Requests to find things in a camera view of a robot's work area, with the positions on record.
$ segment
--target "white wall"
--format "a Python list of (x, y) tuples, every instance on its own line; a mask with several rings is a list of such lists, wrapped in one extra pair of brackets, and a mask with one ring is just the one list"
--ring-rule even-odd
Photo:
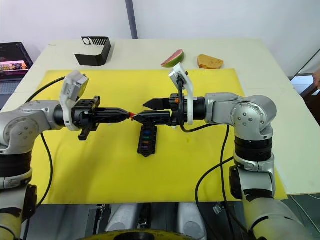
[(133, 0), (133, 4), (139, 38), (259, 38), (287, 76), (320, 48), (320, 0)]
[(0, 43), (22, 42), (33, 61), (48, 43), (131, 38), (125, 0), (0, 0)]

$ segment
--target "black bracket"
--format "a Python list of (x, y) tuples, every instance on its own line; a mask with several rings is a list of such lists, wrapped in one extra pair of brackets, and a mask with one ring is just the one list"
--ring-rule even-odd
[(74, 54), (80, 65), (83, 66), (102, 66), (106, 64), (111, 43), (107, 36), (83, 36), (83, 43), (85, 45), (103, 45), (101, 54), (99, 55), (85, 55), (85, 54)]

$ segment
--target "laptop screen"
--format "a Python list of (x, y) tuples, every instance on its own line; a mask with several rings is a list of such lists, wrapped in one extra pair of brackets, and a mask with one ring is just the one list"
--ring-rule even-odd
[(21, 42), (0, 43), (0, 80), (22, 79), (32, 65)]

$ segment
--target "laptop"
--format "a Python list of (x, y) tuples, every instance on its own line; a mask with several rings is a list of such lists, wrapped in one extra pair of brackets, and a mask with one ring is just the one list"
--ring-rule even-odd
[(0, 43), (0, 110), (32, 65), (22, 42)]

